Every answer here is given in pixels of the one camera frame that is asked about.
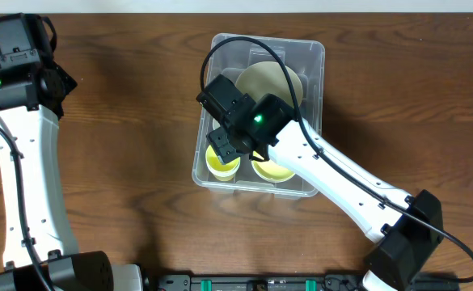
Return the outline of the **yellow cup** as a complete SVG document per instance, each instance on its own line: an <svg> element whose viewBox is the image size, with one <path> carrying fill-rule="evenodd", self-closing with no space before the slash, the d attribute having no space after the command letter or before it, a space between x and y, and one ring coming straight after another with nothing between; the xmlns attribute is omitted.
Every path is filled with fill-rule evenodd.
<svg viewBox="0 0 473 291"><path fill-rule="evenodd" d="M209 172L214 175L215 179L222 182L233 179L241 164L241 158L223 164L211 145L205 151L205 161Z"/></svg>

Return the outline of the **yellow bowl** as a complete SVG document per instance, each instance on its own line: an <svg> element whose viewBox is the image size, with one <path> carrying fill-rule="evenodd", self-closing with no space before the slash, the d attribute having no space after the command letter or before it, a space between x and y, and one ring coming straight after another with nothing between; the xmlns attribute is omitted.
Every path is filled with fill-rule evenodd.
<svg viewBox="0 0 473 291"><path fill-rule="evenodd" d="M254 172L269 183L282 183L292 179L295 173L285 167L277 165L272 160L256 161L251 160L251 166Z"/></svg>

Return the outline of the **cream beige bowl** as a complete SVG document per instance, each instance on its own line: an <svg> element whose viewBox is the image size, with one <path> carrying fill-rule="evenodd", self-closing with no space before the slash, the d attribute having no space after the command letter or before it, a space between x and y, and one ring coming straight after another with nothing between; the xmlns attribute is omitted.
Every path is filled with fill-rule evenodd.
<svg viewBox="0 0 473 291"><path fill-rule="evenodd" d="M235 86L256 102L267 94L272 94L290 107L294 106L285 75L274 61L262 61L249 66L239 75Z"/></svg>

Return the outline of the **cream white cup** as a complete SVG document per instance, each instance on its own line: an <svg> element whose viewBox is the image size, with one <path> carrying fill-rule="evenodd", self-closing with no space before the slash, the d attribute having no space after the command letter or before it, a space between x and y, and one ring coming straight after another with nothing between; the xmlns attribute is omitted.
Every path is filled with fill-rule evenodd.
<svg viewBox="0 0 473 291"><path fill-rule="evenodd" d="M220 124L215 119L213 119L212 126L213 126L213 130L216 130L220 127Z"/></svg>

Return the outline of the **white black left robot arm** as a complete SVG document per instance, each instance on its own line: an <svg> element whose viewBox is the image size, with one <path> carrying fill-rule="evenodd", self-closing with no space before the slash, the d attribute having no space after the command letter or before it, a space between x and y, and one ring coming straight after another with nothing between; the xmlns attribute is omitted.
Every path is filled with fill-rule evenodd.
<svg viewBox="0 0 473 291"><path fill-rule="evenodd" d="M0 172L6 242L0 290L141 290L136 264L83 253L63 200L57 157L62 102L76 82L50 41L0 37Z"/></svg>

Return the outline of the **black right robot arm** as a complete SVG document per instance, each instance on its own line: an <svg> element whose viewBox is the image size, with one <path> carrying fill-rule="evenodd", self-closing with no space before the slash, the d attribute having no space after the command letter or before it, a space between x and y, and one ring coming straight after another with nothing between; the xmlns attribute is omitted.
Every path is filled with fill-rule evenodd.
<svg viewBox="0 0 473 291"><path fill-rule="evenodd" d="M444 236L441 202L384 183L326 142L298 106L267 94L200 93L197 102L220 124L208 134L228 163L258 154L303 178L342 209L375 248L365 257L368 290L407 290Z"/></svg>

